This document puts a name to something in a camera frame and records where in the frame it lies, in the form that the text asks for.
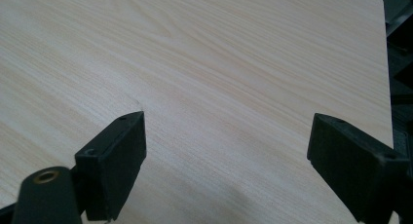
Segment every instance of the tabletop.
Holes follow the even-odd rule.
[[[147,158],[115,223],[356,223],[315,113],[392,146],[382,0],[0,0],[0,205],[118,116]]]

